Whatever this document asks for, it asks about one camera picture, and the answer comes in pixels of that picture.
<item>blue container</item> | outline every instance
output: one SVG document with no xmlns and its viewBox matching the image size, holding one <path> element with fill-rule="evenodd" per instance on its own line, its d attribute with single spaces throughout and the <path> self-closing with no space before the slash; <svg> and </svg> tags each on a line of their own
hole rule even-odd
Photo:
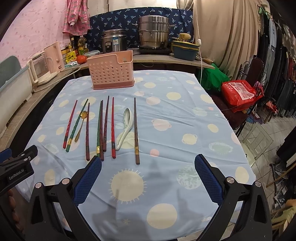
<svg viewBox="0 0 296 241">
<path fill-rule="evenodd" d="M 194 61 L 199 50 L 199 46 L 189 42 L 173 41 L 172 45 L 174 57 L 183 60 Z"/>
</svg>

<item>white ceramic spoon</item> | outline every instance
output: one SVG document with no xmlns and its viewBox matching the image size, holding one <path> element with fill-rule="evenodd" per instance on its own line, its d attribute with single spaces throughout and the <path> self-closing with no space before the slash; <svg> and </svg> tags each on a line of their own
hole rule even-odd
<svg viewBox="0 0 296 241">
<path fill-rule="evenodd" d="M 119 143 L 117 144 L 116 150 L 118 151 L 126 138 L 127 134 L 130 132 L 130 130 L 133 127 L 133 114 L 129 108 L 126 108 L 126 110 L 123 113 L 123 124 L 124 124 L 124 133 L 121 136 Z"/>
</svg>

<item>gold spoon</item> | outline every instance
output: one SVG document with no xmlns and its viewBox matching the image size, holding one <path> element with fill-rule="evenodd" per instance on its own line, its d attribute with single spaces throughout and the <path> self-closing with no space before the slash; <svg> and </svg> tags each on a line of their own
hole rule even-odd
<svg viewBox="0 0 296 241">
<path fill-rule="evenodd" d="M 78 131 L 78 133 L 77 133 L 77 136 L 75 137 L 75 142 L 77 142 L 78 141 L 78 139 L 79 139 L 79 136 L 80 136 L 80 132 L 81 132 L 81 129 L 82 129 L 82 126 L 83 126 L 83 122 L 84 122 L 84 119 L 87 117 L 87 111 L 86 110 L 84 110 L 82 113 L 81 113 L 81 118 L 82 118 L 82 124 L 81 124 L 81 127 L 80 127 L 80 129 L 79 129 L 79 131 Z"/>
</svg>

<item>spoon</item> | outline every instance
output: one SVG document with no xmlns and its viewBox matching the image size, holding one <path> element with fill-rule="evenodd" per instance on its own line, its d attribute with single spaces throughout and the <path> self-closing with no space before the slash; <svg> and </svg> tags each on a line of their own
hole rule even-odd
<svg viewBox="0 0 296 241">
<path fill-rule="evenodd" d="M 75 142 L 77 142 L 78 141 L 78 139 L 79 139 L 79 136 L 80 136 L 80 132 L 81 132 L 81 129 L 82 129 L 82 126 L 83 126 L 83 122 L 84 122 L 84 119 L 87 117 L 87 114 L 88 114 L 88 112 L 87 111 L 83 111 L 82 113 L 81 113 L 81 118 L 82 118 L 82 124 L 81 124 L 81 127 L 80 127 L 80 129 L 79 129 L 79 131 L 78 131 L 78 133 L 77 133 L 77 136 L 75 137 Z"/>
<path fill-rule="evenodd" d="M 124 133 L 122 134 L 119 143 L 117 144 L 116 150 L 118 151 L 126 138 L 127 134 L 133 127 L 133 113 L 129 108 L 126 108 L 126 110 L 123 113 L 123 124 L 124 124 Z"/>
</svg>

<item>pot handle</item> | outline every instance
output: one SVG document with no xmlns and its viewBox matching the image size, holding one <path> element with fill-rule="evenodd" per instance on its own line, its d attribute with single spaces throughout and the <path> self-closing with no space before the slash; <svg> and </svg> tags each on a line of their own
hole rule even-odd
<svg viewBox="0 0 296 241">
<path fill-rule="evenodd" d="M 146 29 L 139 29 L 139 32 L 140 32 L 140 31 L 146 31 L 146 32 L 149 32 L 149 33 L 150 33 L 150 36 L 152 36 L 152 33 L 151 33 L 150 31 L 146 30 Z"/>
</svg>

